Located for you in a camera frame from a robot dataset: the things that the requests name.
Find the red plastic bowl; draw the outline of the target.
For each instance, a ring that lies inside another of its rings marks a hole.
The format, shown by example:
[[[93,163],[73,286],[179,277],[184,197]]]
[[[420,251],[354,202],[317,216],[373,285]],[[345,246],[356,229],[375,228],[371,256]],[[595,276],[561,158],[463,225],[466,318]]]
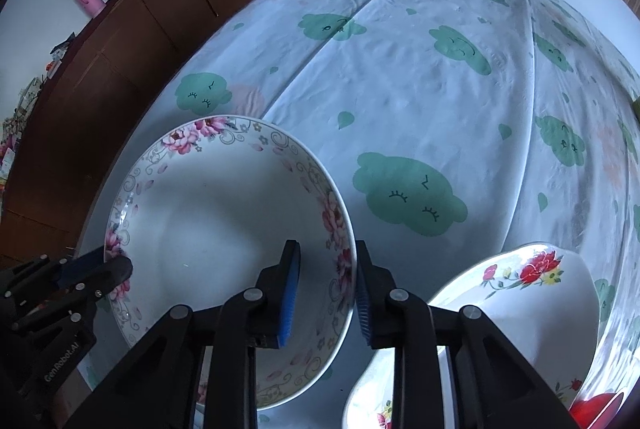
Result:
[[[623,392],[598,394],[589,400],[575,401],[570,407],[570,415],[579,428],[605,429],[617,414],[623,399]]]

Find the red floral white plate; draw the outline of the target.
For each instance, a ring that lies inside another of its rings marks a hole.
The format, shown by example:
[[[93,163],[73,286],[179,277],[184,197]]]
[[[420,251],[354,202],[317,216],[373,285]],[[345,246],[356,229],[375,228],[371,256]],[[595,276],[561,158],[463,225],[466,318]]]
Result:
[[[596,352],[599,324],[596,288],[580,256],[548,244],[525,245],[477,263],[424,301],[449,311],[480,308],[570,411]],[[443,428],[457,428],[449,352],[440,347],[437,353],[445,396]],[[393,375],[393,350],[374,350],[349,394],[345,427],[395,428]]]

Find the cloud pattern tablecloth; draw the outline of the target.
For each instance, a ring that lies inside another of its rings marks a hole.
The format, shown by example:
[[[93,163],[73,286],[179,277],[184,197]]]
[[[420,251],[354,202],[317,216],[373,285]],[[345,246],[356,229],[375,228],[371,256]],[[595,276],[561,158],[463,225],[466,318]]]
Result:
[[[413,290],[529,241],[580,253],[600,307],[587,400],[639,379],[638,66],[563,0],[255,0],[182,73],[302,140]],[[442,172],[465,221],[384,222],[352,183],[365,152]]]

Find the pink floral white plate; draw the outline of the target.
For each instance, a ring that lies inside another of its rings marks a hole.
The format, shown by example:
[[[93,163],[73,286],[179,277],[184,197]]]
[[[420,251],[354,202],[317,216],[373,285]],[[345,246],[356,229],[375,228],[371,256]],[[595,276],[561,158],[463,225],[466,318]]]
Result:
[[[137,343],[170,307],[220,305],[302,248],[291,336],[257,354],[257,405],[308,390],[332,364],[354,307],[356,241],[344,201],[321,162],[294,137],[242,116],[195,120],[166,133],[119,187],[108,255],[132,273],[111,294],[122,337]]]

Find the brown wooden sideboard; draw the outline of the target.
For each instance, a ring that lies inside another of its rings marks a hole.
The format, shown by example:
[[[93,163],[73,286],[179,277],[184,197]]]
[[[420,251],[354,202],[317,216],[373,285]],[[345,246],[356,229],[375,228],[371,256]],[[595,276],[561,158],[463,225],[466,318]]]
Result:
[[[122,146],[179,68],[251,0],[111,0],[39,94],[3,196],[1,263],[79,243]]]

